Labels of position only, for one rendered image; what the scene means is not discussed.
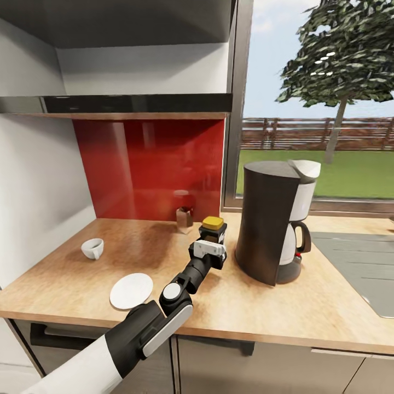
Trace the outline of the saucer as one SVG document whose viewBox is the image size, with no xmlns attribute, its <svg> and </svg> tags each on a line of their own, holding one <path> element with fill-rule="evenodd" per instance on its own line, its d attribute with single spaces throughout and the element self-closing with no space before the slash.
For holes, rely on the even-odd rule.
<svg viewBox="0 0 394 394">
<path fill-rule="evenodd" d="M 111 303 L 118 309 L 130 309 L 142 304 L 153 289 L 146 274 L 135 273 L 119 280 L 111 291 Z"/>
</svg>

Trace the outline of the bottle of coffee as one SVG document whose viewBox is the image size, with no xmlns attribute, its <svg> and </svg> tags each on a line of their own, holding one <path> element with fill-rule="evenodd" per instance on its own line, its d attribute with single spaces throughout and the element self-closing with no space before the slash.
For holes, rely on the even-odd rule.
<svg viewBox="0 0 394 394">
<path fill-rule="evenodd" d="M 223 240 L 224 245 L 224 237 L 227 232 L 227 227 L 228 225 L 224 222 L 223 218 L 209 216 L 202 222 L 202 226 L 199 228 L 201 236 L 200 240 L 215 242 L 216 244 L 219 244 L 221 240 Z M 227 257 L 227 252 L 225 252 L 222 255 L 223 262 L 225 262 Z"/>
</svg>

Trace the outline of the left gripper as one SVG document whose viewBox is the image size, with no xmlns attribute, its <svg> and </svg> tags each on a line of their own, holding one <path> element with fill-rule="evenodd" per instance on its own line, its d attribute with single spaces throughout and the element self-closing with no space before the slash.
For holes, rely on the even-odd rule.
<svg viewBox="0 0 394 394">
<path fill-rule="evenodd" d="M 223 245 L 223 240 L 219 243 L 220 245 Z M 221 270 L 223 267 L 223 260 L 222 260 L 222 255 L 214 255 L 214 254 L 206 254 L 203 256 L 203 258 L 196 257 L 194 255 L 194 246 L 190 245 L 188 248 L 189 255 L 191 261 L 187 266 L 191 266 L 192 268 L 195 268 L 196 270 L 200 271 L 202 274 L 203 280 L 205 279 L 207 273 L 210 271 L 211 268 L 215 268 L 218 270 Z"/>
</svg>

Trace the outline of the paper coffee filter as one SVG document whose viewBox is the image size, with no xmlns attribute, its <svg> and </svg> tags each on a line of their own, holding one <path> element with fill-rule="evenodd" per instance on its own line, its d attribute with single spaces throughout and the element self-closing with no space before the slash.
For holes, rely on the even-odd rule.
<svg viewBox="0 0 394 394">
<path fill-rule="evenodd" d="M 292 160 L 288 163 L 296 170 L 299 176 L 299 184 L 313 180 L 320 174 L 321 164 L 310 160 Z"/>
</svg>

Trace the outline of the coffee cup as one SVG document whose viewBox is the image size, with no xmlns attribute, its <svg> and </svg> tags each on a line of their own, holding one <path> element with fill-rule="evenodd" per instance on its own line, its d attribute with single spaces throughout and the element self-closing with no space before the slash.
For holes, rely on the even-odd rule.
<svg viewBox="0 0 394 394">
<path fill-rule="evenodd" d="M 99 260 L 104 250 L 104 241 L 96 238 L 82 244 L 83 253 L 90 259 Z"/>
</svg>

